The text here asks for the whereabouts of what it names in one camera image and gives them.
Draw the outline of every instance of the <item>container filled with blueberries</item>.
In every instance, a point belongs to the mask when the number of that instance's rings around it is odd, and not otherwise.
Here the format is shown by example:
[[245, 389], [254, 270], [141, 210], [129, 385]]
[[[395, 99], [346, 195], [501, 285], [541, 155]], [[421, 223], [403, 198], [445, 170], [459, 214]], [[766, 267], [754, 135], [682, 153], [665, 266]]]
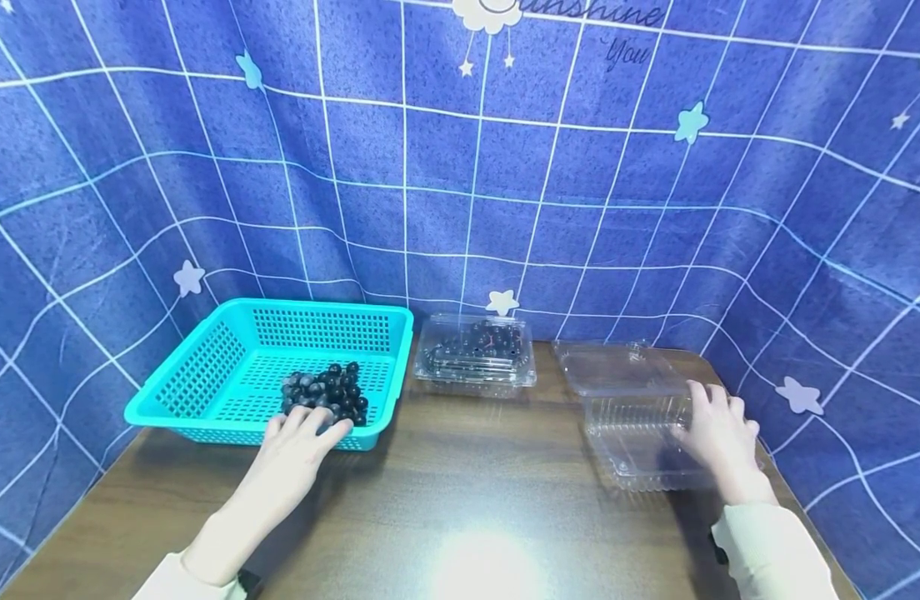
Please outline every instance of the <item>container filled with blueberries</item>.
[[530, 329], [512, 317], [433, 315], [423, 324], [413, 374], [429, 392], [516, 398], [537, 383]]
[[294, 406], [327, 408], [333, 412], [334, 421], [350, 418], [355, 428], [367, 424], [370, 400], [363, 396], [357, 381], [360, 365], [350, 362], [341, 367], [334, 362], [327, 371], [317, 374], [295, 371], [282, 381], [282, 410], [289, 415]]

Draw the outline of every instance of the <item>clear plastic container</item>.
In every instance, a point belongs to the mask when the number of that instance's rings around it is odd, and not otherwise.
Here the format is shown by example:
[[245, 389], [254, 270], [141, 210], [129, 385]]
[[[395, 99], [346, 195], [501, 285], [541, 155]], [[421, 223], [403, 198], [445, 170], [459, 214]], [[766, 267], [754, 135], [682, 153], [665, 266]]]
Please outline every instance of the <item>clear plastic container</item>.
[[537, 383], [530, 328], [512, 317], [433, 315], [423, 324], [413, 374], [430, 392], [516, 398]]
[[584, 430], [604, 472], [629, 492], [713, 485], [671, 433], [688, 428], [688, 397], [585, 397]]
[[686, 396], [687, 381], [656, 349], [642, 343], [604, 346], [600, 342], [553, 343], [563, 375], [582, 397]]

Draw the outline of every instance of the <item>wooden table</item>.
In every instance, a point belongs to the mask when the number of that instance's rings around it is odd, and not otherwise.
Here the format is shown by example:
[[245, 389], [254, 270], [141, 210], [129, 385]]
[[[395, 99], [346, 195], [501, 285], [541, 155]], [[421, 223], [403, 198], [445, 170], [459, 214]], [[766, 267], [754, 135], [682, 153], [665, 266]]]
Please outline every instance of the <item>wooden table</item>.
[[[263, 597], [738, 598], [707, 540], [715, 494], [602, 485], [553, 350], [535, 349], [527, 402], [427, 396], [408, 378], [377, 448], [328, 456], [307, 500], [247, 564], [266, 581]], [[695, 354], [668, 357], [718, 381]], [[130, 598], [218, 510], [254, 451], [144, 431], [3, 598]], [[783, 506], [806, 522], [759, 453]], [[807, 525], [840, 598], [857, 598]]]

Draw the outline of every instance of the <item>basket rim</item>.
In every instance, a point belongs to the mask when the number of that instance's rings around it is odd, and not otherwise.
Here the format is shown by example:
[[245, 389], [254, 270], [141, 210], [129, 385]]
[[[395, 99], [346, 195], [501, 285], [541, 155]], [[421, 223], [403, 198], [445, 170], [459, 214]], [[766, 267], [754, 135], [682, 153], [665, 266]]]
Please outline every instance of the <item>basket rim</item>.
[[123, 416], [127, 423], [140, 428], [167, 428], [167, 429], [192, 429], [192, 430], [218, 430], [234, 431], [243, 433], [263, 433], [266, 430], [265, 422], [231, 422], [218, 421], [213, 418], [180, 418], [180, 417], [150, 417], [140, 414], [140, 406], [151, 396], [156, 389], [163, 384], [165, 378], [173, 372], [173, 365], [170, 364], [169, 358], [175, 354], [184, 354], [190, 352], [202, 340], [209, 328], [235, 308], [243, 305], [252, 306], [252, 308], [275, 308], [275, 306], [286, 306], [297, 308], [298, 306], [310, 306], [310, 308], [329, 309], [350, 311], [352, 309], [360, 312], [371, 312], [376, 314], [399, 314], [405, 317], [403, 331], [401, 336], [401, 345], [398, 353], [394, 356], [394, 370], [392, 370], [392, 381], [387, 397], [384, 398], [383, 412], [380, 412], [377, 421], [366, 427], [355, 427], [347, 435], [353, 438], [370, 438], [377, 436], [381, 431], [387, 428], [394, 416], [394, 410], [401, 392], [403, 391], [403, 379], [406, 375], [406, 367], [409, 362], [410, 346], [413, 340], [413, 323], [414, 316], [409, 309], [403, 306], [389, 306], [386, 304], [361, 304], [354, 302], [319, 302], [319, 301], [291, 301], [291, 299], [276, 298], [259, 298], [259, 297], [237, 297], [228, 299], [228, 301], [218, 304], [209, 315], [207, 315], [197, 326], [190, 331], [180, 345], [177, 345], [170, 352], [168, 358], [163, 359], [161, 364], [150, 373], [137, 393], [133, 394], [130, 402], [123, 409]]

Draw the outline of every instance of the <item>blue backdrop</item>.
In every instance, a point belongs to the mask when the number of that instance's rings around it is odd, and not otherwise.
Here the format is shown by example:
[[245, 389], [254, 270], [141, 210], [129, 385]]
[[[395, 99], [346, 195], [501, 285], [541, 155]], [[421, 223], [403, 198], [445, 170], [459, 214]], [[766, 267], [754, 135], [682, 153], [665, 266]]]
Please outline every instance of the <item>blue backdrop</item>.
[[702, 353], [920, 598], [920, 0], [0, 0], [0, 588], [241, 296]]

